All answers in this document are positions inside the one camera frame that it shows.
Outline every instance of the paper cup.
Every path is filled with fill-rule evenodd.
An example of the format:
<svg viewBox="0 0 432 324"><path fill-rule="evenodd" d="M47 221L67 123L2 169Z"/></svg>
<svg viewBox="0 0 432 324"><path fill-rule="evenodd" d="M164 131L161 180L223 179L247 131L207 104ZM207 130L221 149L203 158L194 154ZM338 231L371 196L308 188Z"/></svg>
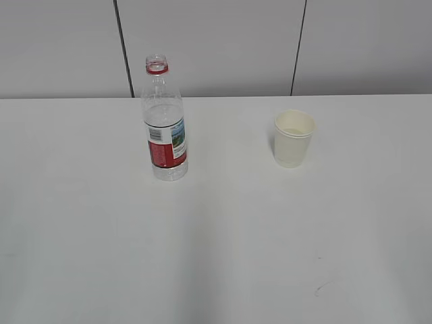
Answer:
<svg viewBox="0 0 432 324"><path fill-rule="evenodd" d="M288 110L275 118L275 160L283 167L298 167L315 130L315 122L307 113Z"/></svg>

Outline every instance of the bottle label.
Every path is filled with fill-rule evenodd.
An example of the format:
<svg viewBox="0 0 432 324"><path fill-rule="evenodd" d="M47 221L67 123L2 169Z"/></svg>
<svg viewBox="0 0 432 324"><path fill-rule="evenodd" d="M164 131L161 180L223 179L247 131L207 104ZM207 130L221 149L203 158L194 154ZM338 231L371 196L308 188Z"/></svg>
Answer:
<svg viewBox="0 0 432 324"><path fill-rule="evenodd" d="M186 160L186 138L183 118L174 125L146 125L151 161L157 167L176 167Z"/></svg>

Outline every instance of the white wall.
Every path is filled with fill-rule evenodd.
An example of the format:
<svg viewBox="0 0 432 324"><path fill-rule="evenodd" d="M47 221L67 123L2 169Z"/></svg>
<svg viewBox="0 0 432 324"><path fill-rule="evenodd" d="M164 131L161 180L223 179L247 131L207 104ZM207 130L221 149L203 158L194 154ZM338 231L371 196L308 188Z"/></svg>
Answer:
<svg viewBox="0 0 432 324"><path fill-rule="evenodd" d="M288 95L305 0L118 0L135 95ZM308 0L294 95L432 93L432 1ZM2 0L0 99L130 97L112 1Z"/></svg>
<svg viewBox="0 0 432 324"><path fill-rule="evenodd" d="M432 1L308 0L294 95L432 93Z"/></svg>
<svg viewBox="0 0 432 324"><path fill-rule="evenodd" d="M169 59L187 97L288 95L304 0L119 0L132 82Z"/></svg>
<svg viewBox="0 0 432 324"><path fill-rule="evenodd" d="M1 0L0 98L127 97L112 1Z"/></svg>

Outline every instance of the white table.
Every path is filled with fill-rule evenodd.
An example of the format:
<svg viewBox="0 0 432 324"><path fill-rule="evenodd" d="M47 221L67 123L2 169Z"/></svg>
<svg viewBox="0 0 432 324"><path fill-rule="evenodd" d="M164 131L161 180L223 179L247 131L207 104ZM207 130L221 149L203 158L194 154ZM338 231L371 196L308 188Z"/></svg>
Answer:
<svg viewBox="0 0 432 324"><path fill-rule="evenodd" d="M184 99L165 183L138 99L0 101L0 323L431 323L431 104ZM288 108L318 125L297 169Z"/></svg>

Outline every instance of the barcode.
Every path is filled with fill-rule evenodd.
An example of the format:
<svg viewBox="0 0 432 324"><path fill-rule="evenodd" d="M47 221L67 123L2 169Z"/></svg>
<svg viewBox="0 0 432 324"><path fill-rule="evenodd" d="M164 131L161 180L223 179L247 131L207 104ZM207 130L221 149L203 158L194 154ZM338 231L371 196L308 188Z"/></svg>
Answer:
<svg viewBox="0 0 432 324"><path fill-rule="evenodd" d="M181 145L177 146L176 148L174 148L174 154L177 154L183 150L184 150L184 144L181 144Z"/></svg>
<svg viewBox="0 0 432 324"><path fill-rule="evenodd" d="M151 140L157 140L157 141L162 141L162 132L161 130L155 130L153 128L149 128L148 129L150 132L150 139Z"/></svg>

